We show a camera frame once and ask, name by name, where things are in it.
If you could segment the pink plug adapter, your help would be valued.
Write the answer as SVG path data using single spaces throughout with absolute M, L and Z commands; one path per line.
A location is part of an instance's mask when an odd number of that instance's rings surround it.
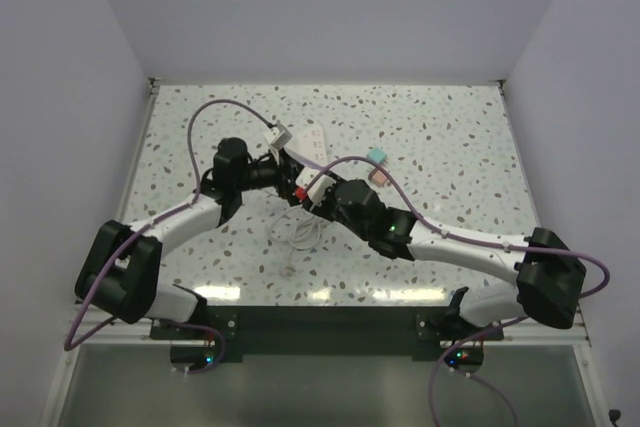
M 370 171 L 368 180 L 376 187 L 385 187 L 390 185 L 387 175 L 378 168 L 374 168 Z

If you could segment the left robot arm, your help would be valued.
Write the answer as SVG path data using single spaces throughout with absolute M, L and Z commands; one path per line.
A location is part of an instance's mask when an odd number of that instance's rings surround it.
M 130 225 L 111 220 L 100 227 L 77 278 L 76 296 L 128 324 L 143 318 L 172 321 L 183 338 L 200 337 L 210 323 L 207 301 L 193 290 L 161 284 L 163 258 L 226 224 L 246 191 L 273 188 L 295 204 L 302 170 L 283 150 L 252 159 L 243 140 L 221 141 L 193 196 L 154 217 Z

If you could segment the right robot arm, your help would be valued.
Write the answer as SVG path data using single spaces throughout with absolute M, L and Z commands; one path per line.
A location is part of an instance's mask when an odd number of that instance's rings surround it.
M 362 180 L 300 181 L 295 195 L 308 212 L 341 224 L 384 257 L 439 262 L 496 278 L 455 292 L 438 327 L 446 335 L 466 340 L 518 317 L 558 330 L 574 323 L 586 268 L 549 229 L 500 236 L 434 224 L 385 205 Z

